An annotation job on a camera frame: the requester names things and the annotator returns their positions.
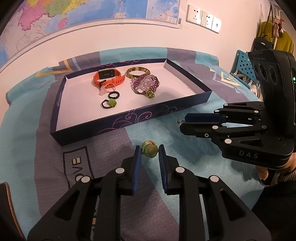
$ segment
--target green rose bead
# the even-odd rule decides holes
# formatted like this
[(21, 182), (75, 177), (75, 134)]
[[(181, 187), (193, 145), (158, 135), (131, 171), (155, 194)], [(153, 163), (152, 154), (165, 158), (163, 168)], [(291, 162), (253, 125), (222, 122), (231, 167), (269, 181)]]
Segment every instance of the green rose bead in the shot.
[(108, 103), (109, 103), (109, 105), (112, 106), (112, 107), (116, 106), (116, 104), (117, 104), (117, 102), (116, 102), (115, 99), (110, 99), (110, 100), (108, 100)]
[(151, 99), (151, 98), (154, 98), (155, 97), (155, 94), (152, 92), (152, 91), (147, 91), (147, 96), (148, 96), (148, 98), (149, 99)]
[(150, 143), (144, 147), (144, 154), (146, 157), (153, 158), (157, 155), (157, 153), (158, 147), (155, 144)]

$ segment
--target jewelry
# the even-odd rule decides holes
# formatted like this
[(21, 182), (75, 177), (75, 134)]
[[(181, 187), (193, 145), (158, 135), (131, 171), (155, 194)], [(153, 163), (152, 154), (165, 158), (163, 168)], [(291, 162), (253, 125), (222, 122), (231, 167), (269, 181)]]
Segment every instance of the jewelry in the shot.
[(103, 85), (103, 86), (100, 88), (100, 93), (99, 93), (99, 95), (104, 95), (104, 94), (106, 94), (106, 93), (110, 93), (110, 92), (111, 92), (111, 91), (106, 90), (106, 87), (107, 87), (108, 85), (113, 85), (112, 87), (113, 87), (113, 90), (115, 91), (115, 84), (113, 84), (113, 83), (108, 83), (108, 84)]
[(143, 72), (145, 72), (147, 74), (150, 74), (150, 70), (147, 69), (147, 68), (143, 68), (143, 67), (132, 67), (132, 68), (130, 68), (130, 69), (128, 69), (126, 71), (126, 77), (127, 78), (133, 79), (133, 78), (138, 78), (140, 76), (140, 75), (130, 74), (130, 72), (132, 72), (132, 71), (143, 71)]
[(109, 98), (109, 99), (118, 99), (118, 98), (119, 98), (119, 92), (117, 92), (117, 91), (112, 91), (112, 92), (110, 92), (110, 93), (108, 94), (108, 98)]
[(101, 106), (102, 106), (104, 109), (110, 109), (110, 108), (115, 107), (116, 104), (117, 104), (117, 102), (116, 102), (115, 99), (109, 99), (109, 100), (104, 100), (104, 101), (101, 103)]
[[(113, 79), (100, 81), (102, 79), (107, 79), (107, 78), (113, 78)], [(120, 85), (125, 80), (125, 78), (126, 76), (125, 75), (121, 76), (121, 73), (119, 70), (115, 68), (110, 68), (110, 69), (98, 70), (93, 77), (93, 82), (96, 87), (101, 88), (102, 85), (107, 85), (110, 83), (113, 83), (114, 85)]]
[(144, 154), (146, 157), (153, 158), (158, 153), (158, 147), (153, 141), (144, 141), (142, 144), (141, 153)]
[(148, 98), (155, 97), (154, 92), (159, 87), (159, 80), (154, 75), (143, 74), (140, 75), (138, 78), (133, 79), (133, 90), (138, 95), (147, 95)]

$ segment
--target bed sheet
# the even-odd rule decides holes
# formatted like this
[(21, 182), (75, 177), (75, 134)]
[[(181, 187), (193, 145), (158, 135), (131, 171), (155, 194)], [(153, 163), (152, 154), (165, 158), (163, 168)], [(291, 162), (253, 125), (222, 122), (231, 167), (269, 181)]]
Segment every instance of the bed sheet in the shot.
[[(213, 90), (207, 103), (146, 120), (133, 116), (125, 127), (64, 147), (49, 134), (56, 94), (65, 74), (99, 65), (135, 59), (168, 58)], [(196, 175), (218, 175), (252, 208), (264, 186), (255, 167), (225, 159), (209, 139), (184, 136), (176, 123), (189, 112), (208, 112), (225, 103), (256, 101), (257, 97), (218, 66), (215, 56), (172, 48), (135, 47), (77, 56), (33, 74), (7, 93), (10, 105), (0, 128), (0, 182), (8, 182), (20, 227), (27, 237), (42, 215), (75, 183), (78, 175), (93, 178), (118, 167), (145, 140), (164, 144), (166, 153)], [(75, 167), (72, 159), (80, 157)], [(178, 197), (162, 189), (158, 156), (142, 157), (140, 182), (134, 197), (123, 197), (122, 237), (126, 241), (178, 240)]]

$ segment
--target black handbag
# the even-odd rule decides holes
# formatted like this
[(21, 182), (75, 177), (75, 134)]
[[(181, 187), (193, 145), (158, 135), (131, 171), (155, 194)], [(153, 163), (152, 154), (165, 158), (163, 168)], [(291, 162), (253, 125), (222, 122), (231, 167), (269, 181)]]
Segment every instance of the black handbag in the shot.
[(274, 14), (273, 14), (273, 10), (272, 10), (272, 6), (271, 5), (270, 5), (268, 19), (267, 19), (265, 28), (263, 30), (263, 33), (262, 33), (261, 37), (257, 37), (254, 40), (254, 47), (253, 47), (254, 50), (273, 49), (274, 48), (274, 44), (272, 43), (273, 42), (273, 36), (274, 36), (273, 30), (272, 30), (272, 37), (271, 37), (271, 39), (270, 39), (270, 37), (268, 35), (264, 35), (265, 30), (266, 30), (266, 27), (267, 27), (268, 20), (269, 20), (269, 17), (270, 17), (270, 13), (271, 13), (272, 19), (274, 19)]

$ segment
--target black ring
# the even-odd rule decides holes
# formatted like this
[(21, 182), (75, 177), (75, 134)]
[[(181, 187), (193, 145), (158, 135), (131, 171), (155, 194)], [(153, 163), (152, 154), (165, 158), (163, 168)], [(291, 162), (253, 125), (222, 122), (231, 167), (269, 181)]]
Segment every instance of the black ring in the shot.
[(117, 92), (117, 91), (110, 92), (109, 95), (108, 95), (108, 98), (109, 99), (114, 99), (114, 100), (118, 99), (119, 98), (119, 92)]
[(110, 108), (113, 108), (114, 106), (104, 106), (104, 103), (108, 103), (109, 101), (108, 100), (104, 100), (102, 103), (101, 103), (101, 106), (104, 108), (104, 109), (110, 109)]

